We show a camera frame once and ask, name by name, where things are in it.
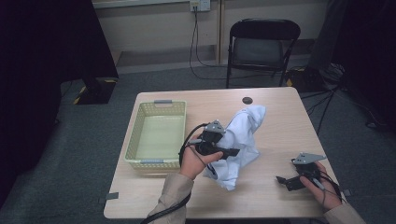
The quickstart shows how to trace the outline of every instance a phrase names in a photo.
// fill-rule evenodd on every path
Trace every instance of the sleeve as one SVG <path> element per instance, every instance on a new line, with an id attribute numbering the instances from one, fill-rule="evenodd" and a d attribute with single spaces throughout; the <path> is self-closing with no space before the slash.
<path id="1" fill-rule="evenodd" d="M 331 224 L 365 224 L 366 222 L 356 212 L 356 210 L 349 204 L 344 203 L 335 207 L 324 216 Z"/>
<path id="2" fill-rule="evenodd" d="M 180 203 L 185 199 L 192 190 L 194 182 L 188 177 L 181 174 L 170 174 L 166 177 L 163 185 L 163 193 L 158 200 L 157 206 L 152 210 L 148 217 L 158 212 L 165 210 L 173 205 Z M 186 221 L 186 206 L 181 207 L 173 213 L 160 217 L 150 223 L 163 224 L 163 223 L 185 223 Z"/>

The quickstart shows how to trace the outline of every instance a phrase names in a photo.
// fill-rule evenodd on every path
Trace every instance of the crumpled white towel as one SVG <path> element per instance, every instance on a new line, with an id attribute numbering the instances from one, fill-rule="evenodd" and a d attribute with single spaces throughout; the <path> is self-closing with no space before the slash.
<path id="1" fill-rule="evenodd" d="M 235 189 L 239 169 L 259 157 L 260 152 L 255 148 L 253 134 L 262 125 L 265 107 L 251 105 L 238 111 L 225 129 L 226 133 L 217 143 L 218 147 L 240 149 L 236 157 L 210 163 L 205 168 L 204 176 L 215 179 L 227 190 Z"/>

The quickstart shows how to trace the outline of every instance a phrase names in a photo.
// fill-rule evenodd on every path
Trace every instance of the plastic basket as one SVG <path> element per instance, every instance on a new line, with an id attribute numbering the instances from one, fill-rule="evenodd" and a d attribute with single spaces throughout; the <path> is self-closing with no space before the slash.
<path id="1" fill-rule="evenodd" d="M 136 170 L 179 168 L 185 125 L 184 101 L 140 103 L 124 159 Z"/>

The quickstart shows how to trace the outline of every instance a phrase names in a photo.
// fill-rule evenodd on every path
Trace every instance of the wooden table top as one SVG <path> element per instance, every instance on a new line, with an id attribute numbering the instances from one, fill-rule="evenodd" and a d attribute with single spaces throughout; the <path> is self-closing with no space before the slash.
<path id="1" fill-rule="evenodd" d="M 197 125 L 218 119 L 227 126 L 233 115 L 253 105 L 264 105 L 266 115 L 254 133 L 260 157 L 240 170 L 236 189 L 228 191 L 214 180 L 198 175 L 187 203 L 187 218 L 321 217 L 322 208 L 307 189 L 288 191 L 276 176 L 297 176 L 290 160 L 300 152 L 325 155 L 303 103 L 294 88 L 228 89 L 205 91 L 142 92 L 134 104 L 131 120 L 109 193 L 107 218 L 143 218 L 157 204 L 164 175 L 141 175 L 124 161 L 125 150 L 141 102 L 183 100 L 187 102 L 186 135 Z M 321 161 L 337 182 L 328 160 Z"/>

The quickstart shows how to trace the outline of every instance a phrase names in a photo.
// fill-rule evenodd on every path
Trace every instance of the gray carpet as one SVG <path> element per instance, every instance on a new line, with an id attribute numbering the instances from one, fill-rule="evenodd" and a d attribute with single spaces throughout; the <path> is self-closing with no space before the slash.
<path id="1" fill-rule="evenodd" d="M 197 67 L 194 71 L 200 77 L 225 76 L 225 68 Z M 232 83 L 268 87 L 276 86 L 277 79 L 255 77 L 234 79 Z M 199 79 L 188 68 L 120 75 L 109 104 L 73 105 L 82 86 L 80 81 L 63 84 L 60 122 L 37 167 L 18 177 L 0 211 L 0 223 L 138 223 L 106 219 L 101 203 L 111 185 L 136 95 L 143 91 L 223 89 L 225 81 Z M 303 99 L 304 105 L 308 109 L 325 96 Z M 318 105 L 310 115 L 315 127 L 319 126 L 324 107 L 325 104 Z M 396 223 L 396 138 L 393 133 L 367 128 L 366 120 L 364 109 L 347 92 L 338 91 L 318 137 L 340 185 L 352 192 L 348 201 L 367 223 Z"/>

